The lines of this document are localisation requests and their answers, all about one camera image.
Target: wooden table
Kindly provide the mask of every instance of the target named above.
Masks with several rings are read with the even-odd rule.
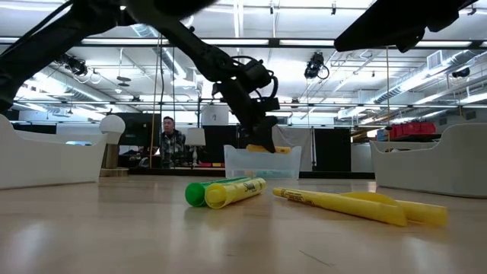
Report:
[[[201,177],[103,178],[0,191],[0,273],[485,273],[487,201],[379,189],[450,209],[450,224],[406,228],[313,208],[273,186],[375,191],[364,180],[268,181],[221,210],[191,208]]]

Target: white bin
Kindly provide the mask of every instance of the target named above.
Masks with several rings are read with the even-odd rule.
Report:
[[[225,175],[227,178],[260,177],[298,179],[301,166],[301,147],[294,147],[288,154],[249,152],[224,146]]]

